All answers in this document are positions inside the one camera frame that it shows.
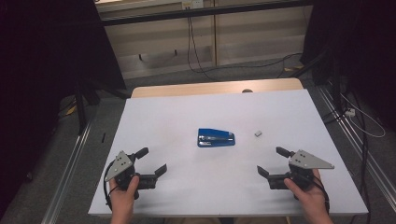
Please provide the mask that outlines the person's right hand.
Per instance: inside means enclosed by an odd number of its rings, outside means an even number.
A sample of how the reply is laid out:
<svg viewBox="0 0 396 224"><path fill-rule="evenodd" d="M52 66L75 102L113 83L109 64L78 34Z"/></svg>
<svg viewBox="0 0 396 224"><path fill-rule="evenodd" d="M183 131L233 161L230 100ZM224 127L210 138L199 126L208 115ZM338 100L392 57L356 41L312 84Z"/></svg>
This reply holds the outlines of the person's right hand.
<svg viewBox="0 0 396 224"><path fill-rule="evenodd" d="M300 189L291 179L285 178L284 184L297 197L304 211L304 217L328 215L324 193L318 187Z"/></svg>

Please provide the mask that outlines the person's left hand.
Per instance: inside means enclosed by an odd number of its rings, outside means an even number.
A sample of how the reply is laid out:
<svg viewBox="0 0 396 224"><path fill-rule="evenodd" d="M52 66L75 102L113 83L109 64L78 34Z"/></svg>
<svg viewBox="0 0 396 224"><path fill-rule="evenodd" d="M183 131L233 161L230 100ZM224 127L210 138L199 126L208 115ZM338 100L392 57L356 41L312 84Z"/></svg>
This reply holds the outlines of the person's left hand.
<svg viewBox="0 0 396 224"><path fill-rule="evenodd" d="M126 191L119 190L115 179L109 181L109 186L113 188L110 193L113 217L133 217L134 193L139 184L139 177L135 175Z"/></svg>

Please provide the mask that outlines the black horizontal bar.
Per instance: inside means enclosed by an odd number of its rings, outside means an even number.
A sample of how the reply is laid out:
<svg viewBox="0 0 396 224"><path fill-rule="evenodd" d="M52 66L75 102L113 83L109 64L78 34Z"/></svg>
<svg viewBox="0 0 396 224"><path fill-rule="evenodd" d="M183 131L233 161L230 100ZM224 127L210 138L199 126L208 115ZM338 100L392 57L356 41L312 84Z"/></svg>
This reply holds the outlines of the black horizontal bar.
<svg viewBox="0 0 396 224"><path fill-rule="evenodd" d="M194 18L212 15L242 13L259 10L282 9L289 7L312 6L316 0L275 0L265 3L243 4L225 7L207 7L198 9L185 9L170 12L160 12L136 16L121 16L102 19L103 26L113 26L131 23L141 23L150 21L167 21L184 18Z"/></svg>

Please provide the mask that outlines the aluminium floor rail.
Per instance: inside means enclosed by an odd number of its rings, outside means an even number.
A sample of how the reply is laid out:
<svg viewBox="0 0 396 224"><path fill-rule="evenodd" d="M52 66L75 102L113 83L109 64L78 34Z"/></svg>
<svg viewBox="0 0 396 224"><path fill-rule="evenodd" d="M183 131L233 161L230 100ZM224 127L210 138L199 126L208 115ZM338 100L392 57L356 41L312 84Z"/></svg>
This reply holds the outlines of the aluminium floor rail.
<svg viewBox="0 0 396 224"><path fill-rule="evenodd" d="M379 190L379 198L384 199L385 205L396 214L396 177L392 179L387 175L386 170L391 164L384 162L384 159L390 159L386 149L392 146L387 144L381 147L382 143L387 142L390 132L373 115L368 114L367 109L362 108L354 93L350 98L341 93L342 111L337 112L330 88L321 86L318 87L318 92L330 110L326 117L332 117L326 124L337 124L340 127L342 135L349 141L348 149L354 150L352 157L360 159L359 171L355 174L358 179L357 187L370 213L375 209L375 190ZM347 108L354 108L356 116L347 117Z"/></svg>
<svg viewBox="0 0 396 224"><path fill-rule="evenodd" d="M71 156L66 164L60 182L49 202L49 206L41 221L41 224L56 224L58 216L64 204L67 191L69 190L72 178L76 171L80 155L85 147L86 141L91 131L92 123L89 121L86 126L78 134Z"/></svg>

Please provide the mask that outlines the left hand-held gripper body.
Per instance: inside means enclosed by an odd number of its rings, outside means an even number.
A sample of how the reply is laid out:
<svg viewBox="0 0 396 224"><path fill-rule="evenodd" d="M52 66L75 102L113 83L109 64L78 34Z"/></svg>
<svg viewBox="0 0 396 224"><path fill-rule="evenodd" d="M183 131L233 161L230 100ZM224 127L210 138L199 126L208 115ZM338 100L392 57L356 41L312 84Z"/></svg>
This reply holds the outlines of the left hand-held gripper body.
<svg viewBox="0 0 396 224"><path fill-rule="evenodd" d="M134 175L137 172L134 168L134 163L137 160L134 157L135 153L126 154L123 150L116 156L116 159L109 164L105 172L105 181L115 179L118 187L122 190L127 190ZM138 189L154 189L156 186L156 175L138 175L139 184Z"/></svg>

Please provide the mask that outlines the white table cover board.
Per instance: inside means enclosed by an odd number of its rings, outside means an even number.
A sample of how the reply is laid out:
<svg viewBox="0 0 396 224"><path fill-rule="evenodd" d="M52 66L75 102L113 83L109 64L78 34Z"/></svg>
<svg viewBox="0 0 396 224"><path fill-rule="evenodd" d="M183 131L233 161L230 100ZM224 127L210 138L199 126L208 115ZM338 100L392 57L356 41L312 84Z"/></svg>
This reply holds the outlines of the white table cover board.
<svg viewBox="0 0 396 224"><path fill-rule="evenodd" d="M198 147L200 128L233 133L235 145ZM271 174L289 170L276 147L302 149L334 166L320 173L332 215L367 211L306 90L131 98L107 158L143 147L148 155L136 171L150 174L164 164L167 171L155 189L141 191L134 204L141 217L299 216L292 193L270 189L258 174L257 166Z"/></svg>

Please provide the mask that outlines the black curtain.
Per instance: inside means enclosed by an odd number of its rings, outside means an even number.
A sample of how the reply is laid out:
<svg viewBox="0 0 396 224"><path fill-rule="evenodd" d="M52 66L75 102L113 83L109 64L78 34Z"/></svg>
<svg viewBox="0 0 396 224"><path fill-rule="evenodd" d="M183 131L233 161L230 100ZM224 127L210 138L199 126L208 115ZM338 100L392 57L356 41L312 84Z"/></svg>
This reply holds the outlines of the black curtain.
<svg viewBox="0 0 396 224"><path fill-rule="evenodd" d="M301 62L324 51L396 132L396 0L314 0Z"/></svg>
<svg viewBox="0 0 396 224"><path fill-rule="evenodd" d="M96 0L0 0L0 218L34 168L61 100L125 83Z"/></svg>

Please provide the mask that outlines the black metal stand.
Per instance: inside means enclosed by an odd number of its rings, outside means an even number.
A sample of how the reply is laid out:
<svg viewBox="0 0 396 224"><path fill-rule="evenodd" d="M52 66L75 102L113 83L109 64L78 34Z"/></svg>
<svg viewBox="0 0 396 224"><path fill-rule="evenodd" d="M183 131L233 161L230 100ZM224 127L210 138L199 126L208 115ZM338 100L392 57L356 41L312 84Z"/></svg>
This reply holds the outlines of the black metal stand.
<svg viewBox="0 0 396 224"><path fill-rule="evenodd" d="M291 77L299 78L310 72L315 85L329 83L332 87L332 102L337 112L342 111L341 103L341 75L338 58L330 49L323 50L316 58L294 72Z"/></svg>
<svg viewBox="0 0 396 224"><path fill-rule="evenodd" d="M87 102L89 105L98 105L100 103L100 97L96 92L97 90L105 91L122 100L126 100L131 97L131 95L127 94L125 91L111 88L108 85L101 83L100 81L97 81L95 79L80 78L75 85L75 98L76 98L76 105L78 111L79 135L82 135L82 133L88 126L88 120L85 113L84 102Z"/></svg>

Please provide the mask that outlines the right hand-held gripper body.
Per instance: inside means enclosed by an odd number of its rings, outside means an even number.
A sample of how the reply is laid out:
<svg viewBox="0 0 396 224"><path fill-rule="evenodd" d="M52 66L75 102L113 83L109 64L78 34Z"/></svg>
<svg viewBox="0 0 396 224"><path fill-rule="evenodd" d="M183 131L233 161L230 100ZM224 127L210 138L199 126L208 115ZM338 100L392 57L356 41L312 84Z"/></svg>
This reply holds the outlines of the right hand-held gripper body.
<svg viewBox="0 0 396 224"><path fill-rule="evenodd" d="M288 172L283 175L268 175L270 189L287 189L285 178L291 179L300 189L308 189L314 182L314 169L334 168L331 163L301 149L287 159L290 168Z"/></svg>

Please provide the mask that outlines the wooden table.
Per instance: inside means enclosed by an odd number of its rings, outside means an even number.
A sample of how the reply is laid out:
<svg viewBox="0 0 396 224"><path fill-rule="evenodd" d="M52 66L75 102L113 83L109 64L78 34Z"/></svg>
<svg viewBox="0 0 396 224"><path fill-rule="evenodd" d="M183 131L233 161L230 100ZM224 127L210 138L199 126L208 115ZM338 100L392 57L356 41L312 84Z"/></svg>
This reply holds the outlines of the wooden table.
<svg viewBox="0 0 396 224"><path fill-rule="evenodd" d="M257 79L138 87L133 90L132 98L242 93L244 89L264 92L302 90L303 88L302 82L295 77Z"/></svg>

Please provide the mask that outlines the white wall socket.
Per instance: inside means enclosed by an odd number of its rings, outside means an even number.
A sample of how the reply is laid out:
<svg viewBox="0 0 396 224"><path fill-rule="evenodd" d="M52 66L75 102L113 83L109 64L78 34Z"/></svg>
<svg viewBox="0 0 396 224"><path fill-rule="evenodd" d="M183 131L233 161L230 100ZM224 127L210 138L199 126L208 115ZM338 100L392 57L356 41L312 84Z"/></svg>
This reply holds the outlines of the white wall socket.
<svg viewBox="0 0 396 224"><path fill-rule="evenodd" d="M204 0L182 0L183 9L198 9L204 7Z"/></svg>

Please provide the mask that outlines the blue stapler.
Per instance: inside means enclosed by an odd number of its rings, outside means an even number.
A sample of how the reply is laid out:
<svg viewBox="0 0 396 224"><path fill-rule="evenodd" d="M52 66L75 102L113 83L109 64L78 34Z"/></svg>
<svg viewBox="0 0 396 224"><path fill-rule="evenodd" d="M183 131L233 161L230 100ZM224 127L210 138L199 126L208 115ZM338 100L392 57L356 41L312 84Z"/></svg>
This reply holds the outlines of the blue stapler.
<svg viewBox="0 0 396 224"><path fill-rule="evenodd" d="M235 136L233 133L200 128L197 134L198 147L228 147L235 145Z"/></svg>

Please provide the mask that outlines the beige shelf unit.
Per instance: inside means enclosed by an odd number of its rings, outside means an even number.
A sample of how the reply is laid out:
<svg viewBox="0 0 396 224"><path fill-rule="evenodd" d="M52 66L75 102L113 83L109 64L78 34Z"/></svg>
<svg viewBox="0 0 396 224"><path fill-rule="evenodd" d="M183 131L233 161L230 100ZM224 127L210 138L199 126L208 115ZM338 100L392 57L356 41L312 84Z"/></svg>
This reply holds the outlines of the beige shelf unit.
<svg viewBox="0 0 396 224"><path fill-rule="evenodd" d="M101 19L182 10L182 0L94 0ZM225 7L275 0L204 0ZM107 26L125 79L300 52L312 6Z"/></svg>

